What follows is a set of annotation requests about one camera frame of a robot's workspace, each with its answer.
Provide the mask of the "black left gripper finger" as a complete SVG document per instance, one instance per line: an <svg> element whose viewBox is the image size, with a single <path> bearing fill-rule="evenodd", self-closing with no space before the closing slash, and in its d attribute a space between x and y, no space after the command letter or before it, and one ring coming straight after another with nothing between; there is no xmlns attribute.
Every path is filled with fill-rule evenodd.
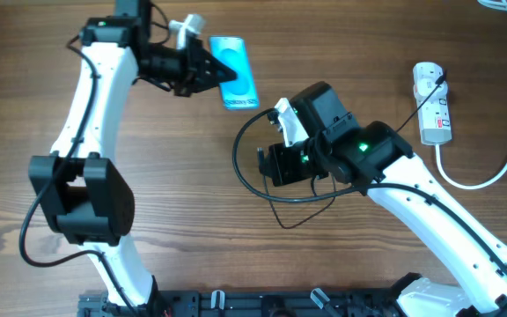
<svg viewBox="0 0 507 317"><path fill-rule="evenodd" d="M205 79L203 79L202 90L208 91L208 90L213 89L217 86L220 86L223 83L228 83L228 82L234 81L235 79L236 79L236 75L208 76Z"/></svg>
<svg viewBox="0 0 507 317"><path fill-rule="evenodd" d="M205 79L208 76L231 76L237 73L226 64L215 58L206 48L201 48L201 67L200 78Z"/></svg>

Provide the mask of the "white power strip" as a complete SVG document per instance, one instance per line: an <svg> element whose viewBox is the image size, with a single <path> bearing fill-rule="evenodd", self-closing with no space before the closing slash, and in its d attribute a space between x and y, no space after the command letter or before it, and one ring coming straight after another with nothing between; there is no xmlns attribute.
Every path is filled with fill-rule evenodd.
<svg viewBox="0 0 507 317"><path fill-rule="evenodd" d="M432 62L420 62L413 68L413 79L420 77L439 77L444 70ZM418 125L422 144L441 145L452 140L452 126L448 110L447 95L444 98L416 100Z"/></svg>

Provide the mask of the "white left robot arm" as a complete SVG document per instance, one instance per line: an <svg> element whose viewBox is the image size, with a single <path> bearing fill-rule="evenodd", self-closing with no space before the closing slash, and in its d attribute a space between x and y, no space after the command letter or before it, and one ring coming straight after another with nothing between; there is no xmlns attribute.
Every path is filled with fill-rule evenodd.
<svg viewBox="0 0 507 317"><path fill-rule="evenodd" d="M69 41L81 60L67 120L50 153L32 157L33 208L49 228L88 256L107 287L100 310L113 316L168 316L172 310L144 267L130 230L135 197L115 167L122 112L133 84L143 80L188 97L236 78L202 45L204 18L165 23L174 41L151 40L149 1L119 1L114 13L90 18Z"/></svg>

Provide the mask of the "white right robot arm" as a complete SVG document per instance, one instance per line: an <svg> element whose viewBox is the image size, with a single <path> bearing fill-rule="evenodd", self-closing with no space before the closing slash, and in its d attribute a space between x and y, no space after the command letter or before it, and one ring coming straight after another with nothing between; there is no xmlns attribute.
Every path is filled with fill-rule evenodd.
<svg viewBox="0 0 507 317"><path fill-rule="evenodd" d="M331 176L395 215L456 279L411 276L394 293L407 316L507 316L507 246L436 181L423 160L383 122L367 126L327 83L266 112L283 135L261 155L275 186Z"/></svg>

